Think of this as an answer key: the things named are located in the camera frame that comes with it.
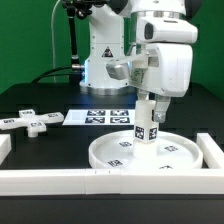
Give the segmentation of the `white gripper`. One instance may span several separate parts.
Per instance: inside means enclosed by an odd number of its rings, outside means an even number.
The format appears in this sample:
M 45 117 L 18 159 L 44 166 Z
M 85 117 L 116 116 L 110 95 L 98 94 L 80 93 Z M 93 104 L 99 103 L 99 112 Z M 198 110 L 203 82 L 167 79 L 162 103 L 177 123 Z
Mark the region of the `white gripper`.
M 153 120 L 164 122 L 170 97 L 183 97 L 189 87 L 193 50 L 189 45 L 153 43 L 145 54 L 130 63 L 130 84 L 139 88 L 137 98 L 148 100 L 155 93 Z

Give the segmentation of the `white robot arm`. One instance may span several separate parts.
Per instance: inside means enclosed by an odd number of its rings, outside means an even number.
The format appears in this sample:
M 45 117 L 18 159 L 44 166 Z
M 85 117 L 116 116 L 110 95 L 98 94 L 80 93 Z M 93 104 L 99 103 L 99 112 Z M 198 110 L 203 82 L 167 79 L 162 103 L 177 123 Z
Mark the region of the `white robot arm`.
M 173 97 L 185 95 L 198 29 L 189 23 L 204 0 L 106 0 L 90 5 L 85 92 L 115 95 L 133 86 L 155 95 L 153 120 L 165 121 Z

